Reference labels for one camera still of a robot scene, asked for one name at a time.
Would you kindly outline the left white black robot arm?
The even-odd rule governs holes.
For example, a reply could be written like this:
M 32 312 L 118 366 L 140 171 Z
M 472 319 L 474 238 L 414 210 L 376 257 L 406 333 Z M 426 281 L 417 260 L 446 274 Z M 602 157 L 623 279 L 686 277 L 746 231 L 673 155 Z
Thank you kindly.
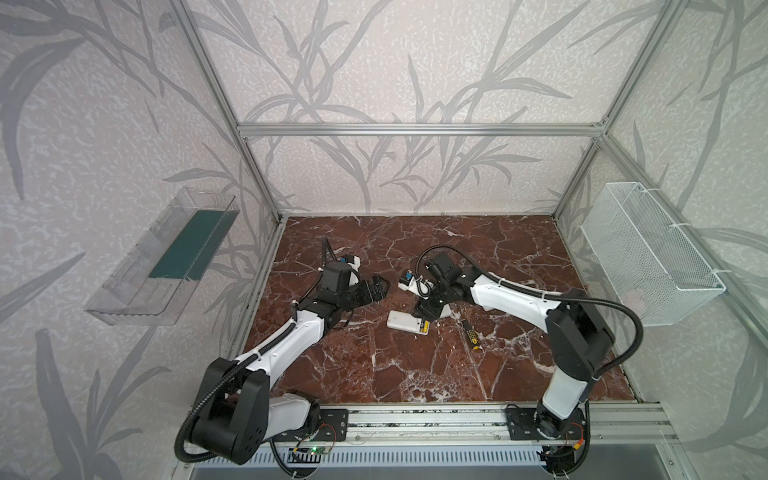
M 242 465 L 262 443 L 285 431 L 315 430 L 319 408 L 314 401 L 299 394 L 274 397 L 272 388 L 343 314 L 383 300 L 390 287 L 380 275 L 361 276 L 353 263 L 323 267 L 276 332 L 240 356 L 218 358 L 207 367 L 174 440 L 176 458 L 198 463 L 222 457 Z

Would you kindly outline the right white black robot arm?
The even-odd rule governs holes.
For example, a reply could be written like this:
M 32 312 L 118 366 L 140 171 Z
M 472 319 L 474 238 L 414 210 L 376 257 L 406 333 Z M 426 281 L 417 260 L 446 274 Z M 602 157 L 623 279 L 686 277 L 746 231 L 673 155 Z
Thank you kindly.
M 594 298 L 581 289 L 565 293 L 528 287 L 493 274 L 465 256 L 461 267 L 450 256 L 433 250 L 450 250 L 450 245 L 429 247 L 420 255 L 416 268 L 405 271 L 398 286 L 417 295 L 412 316 L 436 321 L 445 307 L 464 302 L 485 310 L 499 310 L 545 332 L 549 338 L 555 371 L 538 401 L 533 421 L 537 431 L 558 439 L 570 424 L 577 407 L 587 403 L 595 383 L 609 370 L 630 359 L 641 346 L 644 327 L 639 315 L 622 303 Z M 634 326 L 634 338 L 627 349 L 612 360 L 607 356 L 615 335 L 599 307 L 624 314 Z

